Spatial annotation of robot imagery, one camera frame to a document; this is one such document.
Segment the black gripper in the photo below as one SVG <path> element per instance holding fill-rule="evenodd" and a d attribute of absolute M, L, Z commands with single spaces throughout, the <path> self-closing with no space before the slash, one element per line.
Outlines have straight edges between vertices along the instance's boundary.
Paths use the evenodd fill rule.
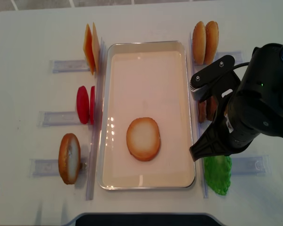
<path fill-rule="evenodd" d="M 259 132 L 255 129 L 259 90 L 242 83 L 234 71 L 222 74 L 209 83 L 202 100 L 211 96 L 217 103 L 212 123 L 190 147 L 192 159 L 229 156 L 244 151 Z"/>

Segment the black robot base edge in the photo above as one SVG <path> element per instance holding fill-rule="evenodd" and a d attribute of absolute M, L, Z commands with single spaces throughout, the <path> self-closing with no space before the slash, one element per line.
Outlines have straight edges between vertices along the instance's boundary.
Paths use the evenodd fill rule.
<path fill-rule="evenodd" d="M 75 226 L 219 226 L 207 215 L 190 214 L 86 214 Z"/>

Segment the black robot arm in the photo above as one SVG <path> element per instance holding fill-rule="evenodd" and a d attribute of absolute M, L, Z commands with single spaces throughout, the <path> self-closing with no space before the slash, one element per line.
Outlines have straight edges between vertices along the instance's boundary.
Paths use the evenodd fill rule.
<path fill-rule="evenodd" d="M 226 55 L 195 73 L 195 100 L 214 98 L 213 121 L 190 147 L 194 160 L 241 153 L 259 134 L 283 138 L 283 44 L 255 48 L 238 78 L 235 59 Z"/>

